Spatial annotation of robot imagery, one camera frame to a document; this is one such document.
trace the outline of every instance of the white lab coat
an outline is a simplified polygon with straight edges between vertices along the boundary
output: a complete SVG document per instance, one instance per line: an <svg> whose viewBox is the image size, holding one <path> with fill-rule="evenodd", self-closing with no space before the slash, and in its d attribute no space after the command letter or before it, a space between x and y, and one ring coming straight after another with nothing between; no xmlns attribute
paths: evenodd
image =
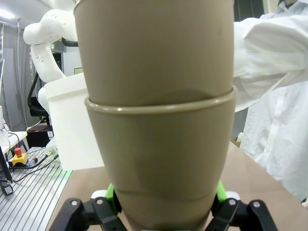
<svg viewBox="0 0 308 231"><path fill-rule="evenodd" d="M301 201L308 197L308 0L234 26L236 110L250 106L241 149Z"/></svg>

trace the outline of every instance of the beige cup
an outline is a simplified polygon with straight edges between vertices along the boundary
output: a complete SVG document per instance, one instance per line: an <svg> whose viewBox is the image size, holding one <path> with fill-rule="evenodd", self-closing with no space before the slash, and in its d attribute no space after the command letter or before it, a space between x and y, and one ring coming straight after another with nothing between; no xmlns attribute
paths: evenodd
<svg viewBox="0 0 308 231"><path fill-rule="evenodd" d="M230 140L234 90L194 103L111 107L86 99L86 106L131 224L192 230L207 218Z"/></svg>
<svg viewBox="0 0 308 231"><path fill-rule="evenodd" d="M188 103L231 92L231 0L81 0L74 15L94 103Z"/></svg>

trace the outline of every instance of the grooved metal surface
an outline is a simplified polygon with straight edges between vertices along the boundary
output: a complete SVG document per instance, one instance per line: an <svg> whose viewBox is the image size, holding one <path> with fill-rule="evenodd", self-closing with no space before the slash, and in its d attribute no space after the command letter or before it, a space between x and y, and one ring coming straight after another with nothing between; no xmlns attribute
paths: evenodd
<svg viewBox="0 0 308 231"><path fill-rule="evenodd" d="M44 154L44 149L31 148L31 161ZM48 163L48 158L37 168ZM20 179L29 170L15 170L14 180ZM35 172L18 183L13 183L14 193L5 196L0 191L0 231L44 231L72 171L64 171L54 161L46 168Z"/></svg>

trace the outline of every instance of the ceiling light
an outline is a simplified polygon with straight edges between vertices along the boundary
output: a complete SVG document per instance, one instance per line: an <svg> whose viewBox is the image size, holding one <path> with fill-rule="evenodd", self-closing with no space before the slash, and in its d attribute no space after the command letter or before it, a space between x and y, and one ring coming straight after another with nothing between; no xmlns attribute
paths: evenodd
<svg viewBox="0 0 308 231"><path fill-rule="evenodd" d="M8 19L15 18L14 14L11 14L10 12L5 11L5 10L1 10L1 9L0 9L0 16L4 17L4 18L8 18Z"/></svg>

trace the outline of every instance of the ceiling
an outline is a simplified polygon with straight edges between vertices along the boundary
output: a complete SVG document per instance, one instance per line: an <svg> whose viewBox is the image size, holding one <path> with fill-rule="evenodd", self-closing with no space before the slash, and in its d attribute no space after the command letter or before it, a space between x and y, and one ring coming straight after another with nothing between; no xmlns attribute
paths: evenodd
<svg viewBox="0 0 308 231"><path fill-rule="evenodd" d="M9 11L15 15L14 19L6 19L0 16L0 21L12 25L17 25L20 18L20 27L37 23L42 16L51 9L61 9L72 11L74 9L73 0L6 0L0 1L0 9Z"/></svg>

